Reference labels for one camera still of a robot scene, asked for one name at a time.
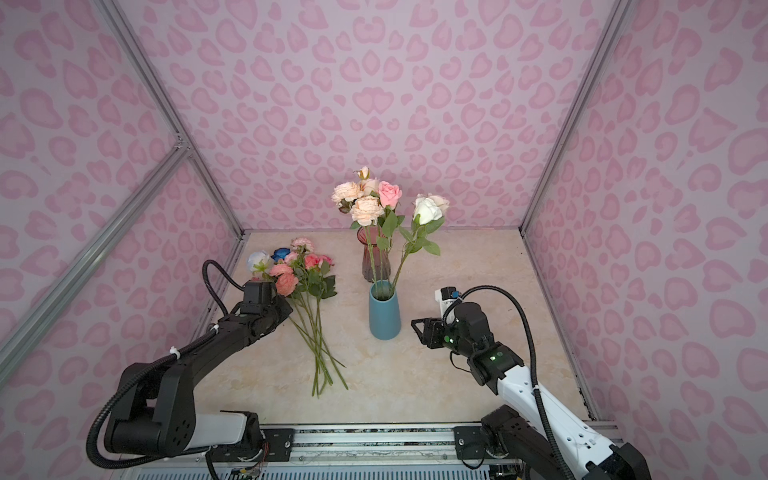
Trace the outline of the teal ceramic vase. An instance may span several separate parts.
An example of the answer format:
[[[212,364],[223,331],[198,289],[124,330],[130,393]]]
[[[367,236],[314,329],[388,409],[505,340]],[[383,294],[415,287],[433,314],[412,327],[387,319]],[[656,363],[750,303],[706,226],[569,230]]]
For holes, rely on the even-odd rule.
[[[401,316],[396,290],[388,280],[375,282],[369,291],[369,329],[379,340],[392,340],[401,331]]]

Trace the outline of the red glass vase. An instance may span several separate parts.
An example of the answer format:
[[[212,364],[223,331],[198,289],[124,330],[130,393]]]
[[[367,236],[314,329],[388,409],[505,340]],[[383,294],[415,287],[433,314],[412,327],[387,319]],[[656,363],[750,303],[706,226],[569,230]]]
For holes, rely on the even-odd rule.
[[[363,246],[362,275],[369,283],[388,280],[391,275],[391,265],[388,252],[378,244],[378,228],[373,226],[360,227],[357,239]]]

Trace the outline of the white rose stem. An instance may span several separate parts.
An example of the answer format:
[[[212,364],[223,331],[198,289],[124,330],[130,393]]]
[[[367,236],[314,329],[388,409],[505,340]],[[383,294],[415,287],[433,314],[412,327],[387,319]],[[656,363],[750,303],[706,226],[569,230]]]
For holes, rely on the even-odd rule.
[[[433,256],[440,256],[441,249],[431,239],[445,223],[450,201],[437,194],[419,195],[413,203],[414,211],[411,223],[407,227],[398,228],[404,244],[401,249],[400,262],[392,280],[392,292],[395,293],[408,258],[420,251]]]

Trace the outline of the peach rose spray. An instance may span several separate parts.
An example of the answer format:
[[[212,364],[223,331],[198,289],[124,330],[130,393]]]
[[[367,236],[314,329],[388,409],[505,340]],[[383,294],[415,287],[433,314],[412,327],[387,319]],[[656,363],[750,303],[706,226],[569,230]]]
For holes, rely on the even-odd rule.
[[[354,171],[354,175],[355,180],[334,187],[331,200],[341,213],[351,216],[357,229],[378,227],[378,220],[383,215],[378,197],[379,183],[367,166]]]

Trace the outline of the pale blue rose stem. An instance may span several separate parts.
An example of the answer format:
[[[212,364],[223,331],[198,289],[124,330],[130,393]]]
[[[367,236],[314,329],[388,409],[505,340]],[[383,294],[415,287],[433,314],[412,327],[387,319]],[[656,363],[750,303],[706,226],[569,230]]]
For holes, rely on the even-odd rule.
[[[261,278],[272,268],[273,259],[265,251],[256,251],[248,256],[246,265],[253,278]]]

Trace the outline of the pink rose stem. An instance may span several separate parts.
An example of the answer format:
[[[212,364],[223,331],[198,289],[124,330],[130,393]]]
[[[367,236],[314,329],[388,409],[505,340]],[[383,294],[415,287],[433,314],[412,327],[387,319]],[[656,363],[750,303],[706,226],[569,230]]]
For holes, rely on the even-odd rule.
[[[402,190],[397,185],[382,181],[379,184],[378,195],[383,215],[378,220],[376,246],[379,253],[377,258],[380,263],[380,279],[388,281],[391,275],[389,252],[393,246],[395,231],[402,222],[401,217],[397,213]]]

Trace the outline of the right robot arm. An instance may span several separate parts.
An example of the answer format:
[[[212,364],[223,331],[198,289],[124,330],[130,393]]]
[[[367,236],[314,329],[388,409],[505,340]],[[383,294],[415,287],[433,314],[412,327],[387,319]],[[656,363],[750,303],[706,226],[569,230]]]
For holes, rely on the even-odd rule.
[[[476,383],[504,402],[481,420],[487,453],[518,459],[545,479],[651,477],[637,448],[616,444],[542,386],[533,365],[495,339],[478,304],[458,302],[444,312],[454,320],[415,319],[411,327],[427,348],[464,357]]]

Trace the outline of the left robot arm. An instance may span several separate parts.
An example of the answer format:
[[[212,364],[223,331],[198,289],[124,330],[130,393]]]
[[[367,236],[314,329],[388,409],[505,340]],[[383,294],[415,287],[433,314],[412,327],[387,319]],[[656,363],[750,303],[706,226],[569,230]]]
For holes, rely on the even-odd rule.
[[[220,364],[274,332],[291,313],[273,283],[249,281],[240,307],[203,337],[152,363],[128,367],[105,406],[106,451],[153,459],[225,445],[248,455],[260,452],[264,437],[257,414],[200,414],[194,392]]]

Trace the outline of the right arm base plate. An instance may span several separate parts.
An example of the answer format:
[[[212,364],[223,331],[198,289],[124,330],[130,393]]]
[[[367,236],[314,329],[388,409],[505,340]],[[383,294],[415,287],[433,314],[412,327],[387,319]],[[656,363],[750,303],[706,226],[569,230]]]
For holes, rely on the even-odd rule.
[[[455,454],[459,460],[487,460],[492,457],[494,436],[483,425],[456,426],[452,429]]]

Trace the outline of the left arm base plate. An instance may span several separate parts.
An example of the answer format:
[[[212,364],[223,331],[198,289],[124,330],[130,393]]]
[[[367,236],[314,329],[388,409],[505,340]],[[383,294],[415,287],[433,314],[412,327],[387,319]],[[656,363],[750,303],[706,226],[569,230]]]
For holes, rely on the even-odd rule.
[[[224,458],[230,462],[287,462],[294,436],[292,428],[246,430],[238,443],[227,447]]]

